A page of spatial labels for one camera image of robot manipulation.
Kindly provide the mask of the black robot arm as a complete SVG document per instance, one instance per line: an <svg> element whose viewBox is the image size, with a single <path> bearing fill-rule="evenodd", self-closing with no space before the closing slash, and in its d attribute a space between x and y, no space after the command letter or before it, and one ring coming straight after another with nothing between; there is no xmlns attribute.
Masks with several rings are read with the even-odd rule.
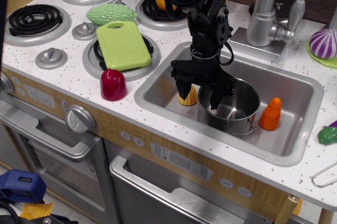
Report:
<svg viewBox="0 0 337 224"><path fill-rule="evenodd" d="M177 19L180 13L187 15L192 43L190 60L171 62L171 75L176 81L179 95L186 99L192 84L212 91L210 105L217 109L222 98L232 96L236 79L223 70L233 62L221 62L223 47L231 49L228 40L233 28L229 25L229 11L226 0L164 0L170 19Z"/></svg>

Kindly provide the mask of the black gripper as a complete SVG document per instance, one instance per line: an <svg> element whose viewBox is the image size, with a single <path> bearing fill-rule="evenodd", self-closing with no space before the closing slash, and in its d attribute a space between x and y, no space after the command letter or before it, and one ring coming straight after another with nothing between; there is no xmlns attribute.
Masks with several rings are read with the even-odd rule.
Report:
<svg viewBox="0 0 337 224"><path fill-rule="evenodd" d="M210 58L199 58L191 54L190 60L171 61L171 76L176 81L180 97L186 100L191 85L196 84L212 90L210 98L211 109L218 108L223 96L232 96L236 79L222 67L234 61L234 55L226 63L220 62L220 53Z"/></svg>

